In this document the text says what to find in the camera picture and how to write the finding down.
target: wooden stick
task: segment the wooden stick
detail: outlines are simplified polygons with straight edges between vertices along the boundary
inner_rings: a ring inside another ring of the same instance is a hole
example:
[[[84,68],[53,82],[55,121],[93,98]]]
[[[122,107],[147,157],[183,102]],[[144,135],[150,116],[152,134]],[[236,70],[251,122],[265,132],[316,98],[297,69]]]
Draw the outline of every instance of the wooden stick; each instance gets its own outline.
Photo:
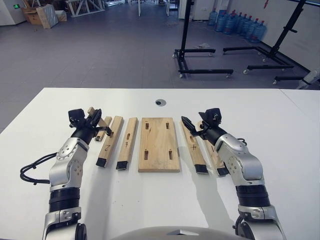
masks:
[[[104,118],[104,123],[106,124],[106,126],[109,127],[109,124],[111,123],[111,120],[112,120],[111,116],[106,116]],[[105,136],[106,133],[107,133],[106,131],[99,131],[94,140],[96,140],[97,142],[101,142],[102,139],[104,139],[104,136]]]
[[[189,149],[191,159],[195,167],[195,172],[197,174],[207,174],[208,170],[206,162],[202,156],[197,139],[190,134],[190,131],[185,127],[182,121],[180,123],[184,132],[186,145]]]
[[[107,166],[108,160],[111,157],[111,154],[113,152],[113,149],[115,148],[115,145],[117,144],[117,140],[121,132],[121,127],[123,122],[124,122],[124,119],[122,118],[122,116],[114,117],[110,127],[112,130],[112,133],[110,136],[106,136],[104,140],[104,144],[100,151],[98,160],[96,161],[97,166],[103,167],[103,168]]]
[[[116,164],[117,170],[126,170],[127,164],[132,157],[132,152],[135,144],[135,136],[137,132],[137,122],[138,118],[129,118],[128,124],[126,126],[120,154],[118,157],[118,162]]]
[[[28,9],[31,8],[28,0],[22,0],[22,1],[23,1],[23,3],[24,3],[24,5],[25,5],[26,8],[28,8]]]
[[[211,162],[213,164],[213,167],[216,169],[217,173],[219,176],[224,176],[229,174],[228,169],[225,167],[224,162],[220,159],[218,153],[216,152],[214,146],[208,141],[208,140],[203,140],[205,148],[209,154],[209,157],[211,159]]]
[[[92,106],[89,107],[87,113],[88,113],[90,116],[92,116],[92,115],[94,114],[94,112],[95,112],[95,109],[94,109]],[[107,124],[105,123],[105,121],[104,121],[102,118],[100,118],[100,120],[99,120],[99,122],[98,122],[98,125],[99,125],[99,127],[106,127],[106,126],[107,126]]]

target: water bottle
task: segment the water bottle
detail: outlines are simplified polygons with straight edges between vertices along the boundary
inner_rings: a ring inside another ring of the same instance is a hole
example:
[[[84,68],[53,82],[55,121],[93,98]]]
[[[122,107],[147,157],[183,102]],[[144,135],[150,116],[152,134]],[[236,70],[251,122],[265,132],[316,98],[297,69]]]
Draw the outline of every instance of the water bottle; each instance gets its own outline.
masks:
[[[217,16],[218,13],[216,12],[216,9],[210,12],[208,26],[214,26],[216,24]]]
[[[239,16],[235,15],[235,24],[234,24],[234,29],[233,29],[234,31],[237,30],[238,24],[239,24],[240,20],[242,19],[241,15],[242,15],[242,12],[239,13]]]
[[[252,23],[251,18],[252,18],[252,16],[249,16],[249,18],[243,23],[240,36],[245,36],[247,34],[249,25]]]
[[[244,25],[244,22],[247,20],[247,14],[245,14],[240,20],[239,20],[239,23],[238,25],[236,26],[236,30],[235,32],[237,34],[240,34],[241,33],[241,30],[242,30],[242,27]]]
[[[251,37],[249,38],[249,41],[251,43],[259,43],[261,41],[261,39],[263,38],[263,36],[267,30],[266,26],[264,26],[264,23],[265,23],[265,21],[261,21],[260,25],[254,29]]]
[[[233,13],[232,16],[226,21],[223,33],[230,35],[234,32],[234,27],[236,24],[236,19],[235,19],[236,14]]]
[[[251,34],[254,32],[255,28],[259,26],[260,24],[258,23],[259,18],[255,19],[255,22],[251,23],[248,27],[248,31],[245,34],[245,39],[249,39]]]
[[[225,15],[226,15],[226,12],[224,12],[222,15],[218,16],[218,19],[216,20],[214,30],[218,33],[222,32],[225,28],[226,19],[227,19],[227,17]]]

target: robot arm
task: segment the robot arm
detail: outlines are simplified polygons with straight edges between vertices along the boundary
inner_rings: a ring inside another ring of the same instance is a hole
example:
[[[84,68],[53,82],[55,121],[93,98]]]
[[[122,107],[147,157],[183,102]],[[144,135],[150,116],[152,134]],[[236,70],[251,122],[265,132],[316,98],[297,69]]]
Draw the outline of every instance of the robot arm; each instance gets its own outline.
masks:
[[[89,143],[98,131],[106,130],[107,135],[111,134],[108,127],[96,127],[101,118],[100,109],[88,118],[82,109],[71,110],[68,114],[70,127],[76,130],[56,154],[49,173],[49,213],[45,215],[42,240],[87,240],[86,226],[78,223],[83,164]]]
[[[244,142],[219,127],[222,118],[219,108],[199,114],[203,120],[201,131],[196,131],[186,117],[182,117],[182,122],[193,136],[200,136],[214,146],[231,175],[239,199],[235,234],[248,239],[285,240],[276,209],[269,201],[260,161]]]

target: gray floor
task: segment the gray floor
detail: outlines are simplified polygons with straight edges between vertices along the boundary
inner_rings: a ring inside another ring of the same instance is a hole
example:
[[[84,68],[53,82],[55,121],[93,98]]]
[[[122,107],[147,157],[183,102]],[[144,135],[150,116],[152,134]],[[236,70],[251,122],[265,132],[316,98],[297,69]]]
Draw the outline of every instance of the gray floor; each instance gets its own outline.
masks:
[[[138,5],[125,4],[70,17],[52,29],[28,22],[0,27],[0,132],[44,87],[294,89],[296,81],[272,85],[273,78],[306,74],[296,66],[286,72],[256,70],[244,75],[247,65],[262,64],[262,56],[255,51],[223,56],[223,47],[249,43],[237,35],[213,32],[205,22],[192,22],[187,47],[208,43],[217,51],[214,57],[186,58],[189,67],[227,68],[234,73],[231,78],[198,74],[180,79],[172,54],[180,48],[183,21],[178,21],[177,12],[169,17],[165,12],[165,7],[147,2],[138,17]]]

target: black cable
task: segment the black cable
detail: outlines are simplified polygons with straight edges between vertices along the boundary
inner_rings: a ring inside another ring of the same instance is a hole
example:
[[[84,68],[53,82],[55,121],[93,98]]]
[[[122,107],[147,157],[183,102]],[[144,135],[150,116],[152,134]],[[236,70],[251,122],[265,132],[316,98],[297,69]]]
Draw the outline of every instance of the black cable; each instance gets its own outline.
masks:
[[[238,227],[240,225],[240,223],[242,222],[243,218],[241,216],[238,217],[238,219],[236,220],[235,224],[234,224],[234,231],[235,231],[235,235],[238,236]]]
[[[245,146],[247,146],[246,140],[244,138],[237,138],[239,141],[243,142]]]
[[[33,183],[33,185],[36,185],[36,184],[50,184],[50,180],[48,179],[34,179],[34,178],[31,178],[27,175],[25,175],[25,172],[29,171],[30,169],[36,169],[38,165],[54,158],[55,156],[57,155],[57,153],[51,153],[51,154],[48,154],[48,155],[45,155],[41,158],[39,158],[37,161],[27,165],[27,166],[24,166],[23,168],[20,169],[20,178],[23,180],[23,181],[26,181],[26,182],[29,182],[29,183]]]

